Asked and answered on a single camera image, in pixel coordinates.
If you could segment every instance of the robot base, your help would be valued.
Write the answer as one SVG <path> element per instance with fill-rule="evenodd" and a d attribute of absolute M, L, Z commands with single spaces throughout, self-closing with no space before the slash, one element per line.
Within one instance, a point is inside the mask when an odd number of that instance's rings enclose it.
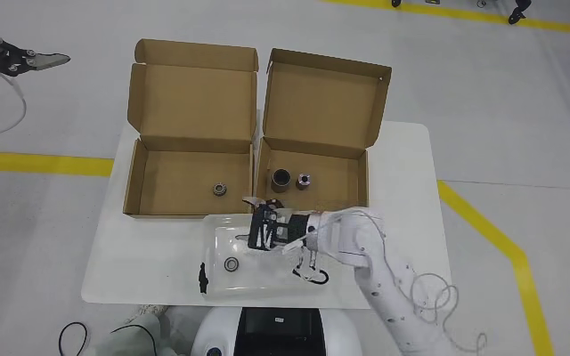
<path fill-rule="evenodd" d="M 191 356 L 362 356 L 352 321 L 338 310 L 215 307 Z"/>

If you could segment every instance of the clear plastic container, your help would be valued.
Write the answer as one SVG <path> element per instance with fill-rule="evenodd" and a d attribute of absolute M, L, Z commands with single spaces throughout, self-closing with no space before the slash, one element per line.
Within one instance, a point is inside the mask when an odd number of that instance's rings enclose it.
<path fill-rule="evenodd" d="M 244 235 L 249 234 L 250 223 L 251 214 L 209 215 L 204 219 L 202 261 L 208 278 L 207 299 L 299 295 L 327 288 L 308 283 L 292 273 L 301 250 L 283 255 L 280 248 L 273 251 L 248 248 Z M 232 257 L 239 265 L 235 271 L 228 271 L 224 264 Z"/>

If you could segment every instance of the yellow floor line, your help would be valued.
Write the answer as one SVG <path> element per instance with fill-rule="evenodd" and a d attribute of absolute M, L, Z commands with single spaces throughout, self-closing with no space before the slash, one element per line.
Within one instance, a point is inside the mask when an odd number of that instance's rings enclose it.
<path fill-rule="evenodd" d="M 113 160 L 63 156 L 0 153 L 0 171 L 43 174 L 77 174 L 109 177 Z"/>
<path fill-rule="evenodd" d="M 489 23 L 510 26 L 507 23 L 507 18 L 510 16 L 510 13 L 507 15 L 499 15 L 496 13 L 450 9 L 437 5 L 407 4 L 405 3 L 405 0 L 403 0 L 402 4 L 397 8 L 392 7 L 392 3 L 390 0 L 322 0 L 322 1 L 333 4 L 364 6 L 364 7 L 372 7 L 382 10 L 411 12 L 411 13 L 419 13 L 422 15 L 448 17 L 452 19 L 470 20 L 477 22 L 489 22 Z M 526 28 L 548 29 L 551 31 L 560 31 L 560 32 L 570 32 L 570 23 L 564 23 L 564 22 L 522 19 L 515 26 L 526 27 Z"/>
<path fill-rule="evenodd" d="M 526 323 L 533 339 L 534 353 L 539 356 L 554 355 L 549 330 L 544 315 L 542 315 L 541 301 L 534 285 L 533 274 L 525 252 L 479 214 L 474 207 L 445 182 L 438 181 L 437 187 L 439 197 L 445 204 L 510 259 L 517 279 L 518 293 L 525 309 Z"/>

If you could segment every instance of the white table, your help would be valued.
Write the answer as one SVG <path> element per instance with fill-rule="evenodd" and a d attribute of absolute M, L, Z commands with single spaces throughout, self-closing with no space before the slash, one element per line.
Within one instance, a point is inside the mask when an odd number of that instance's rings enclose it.
<path fill-rule="evenodd" d="M 126 124 L 87 265 L 81 295 L 90 303 L 224 305 L 368 309 L 352 268 L 336 263 L 331 281 L 315 295 L 223 301 L 199 290 L 201 220 L 134 219 L 122 213 L 138 133 Z M 383 122 L 369 149 L 370 206 L 381 207 L 387 236 L 417 272 L 451 282 L 444 225 L 428 130 Z"/>

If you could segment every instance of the floor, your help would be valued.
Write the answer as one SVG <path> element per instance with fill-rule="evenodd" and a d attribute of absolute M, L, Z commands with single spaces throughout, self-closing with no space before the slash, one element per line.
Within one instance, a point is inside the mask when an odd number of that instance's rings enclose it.
<path fill-rule="evenodd" d="M 490 1 L 483 10 L 467 0 L 442 6 L 507 14 L 514 2 Z M 544 0 L 527 15 L 570 22 L 570 5 Z M 273 47 L 393 67 L 385 119 L 425 125 L 437 178 L 525 250 L 554 349 L 570 354 L 567 33 L 316 0 L 20 0 L 3 4 L 0 24 L 9 42 L 72 58 L 65 69 L 19 78 L 28 116 L 0 136 L 0 151 L 113 158 L 141 37 L 254 46 L 261 67 Z M 263 70 L 258 83 L 261 103 Z M 20 110 L 4 83 L 0 108 L 0 121 Z M 3 355 L 55 353 L 59 331 L 73 320 L 87 323 L 95 343 L 134 312 L 133 305 L 89 304 L 79 295 L 106 184 L 99 177 L 0 173 Z M 468 344 L 483 329 L 487 354 L 533 355 L 509 261 L 446 204 L 442 211 L 462 292 L 453 334 Z M 186 346 L 206 310 L 169 312 Z M 363 312 L 369 323 L 356 327 L 365 354 L 378 355 L 386 330 Z M 397 354 L 389 342 L 380 347 Z"/>

